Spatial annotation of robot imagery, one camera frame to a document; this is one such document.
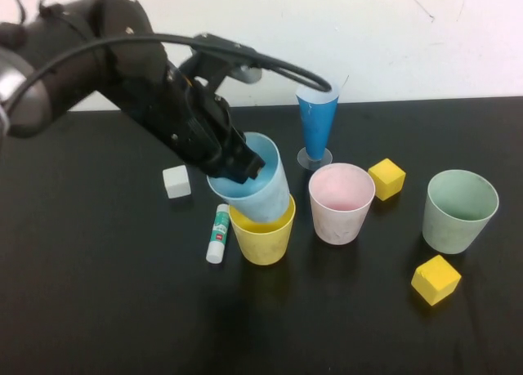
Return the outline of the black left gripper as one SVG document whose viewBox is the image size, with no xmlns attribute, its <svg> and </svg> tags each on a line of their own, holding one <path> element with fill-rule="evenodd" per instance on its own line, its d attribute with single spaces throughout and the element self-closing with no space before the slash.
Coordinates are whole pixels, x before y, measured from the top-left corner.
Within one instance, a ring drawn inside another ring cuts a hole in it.
<svg viewBox="0 0 523 375">
<path fill-rule="evenodd" d="M 246 145 L 217 88 L 239 67 L 222 59 L 190 58 L 168 64 L 159 83 L 126 81 L 132 100 L 123 112 L 206 175 L 243 184 L 265 161 Z"/>
</svg>

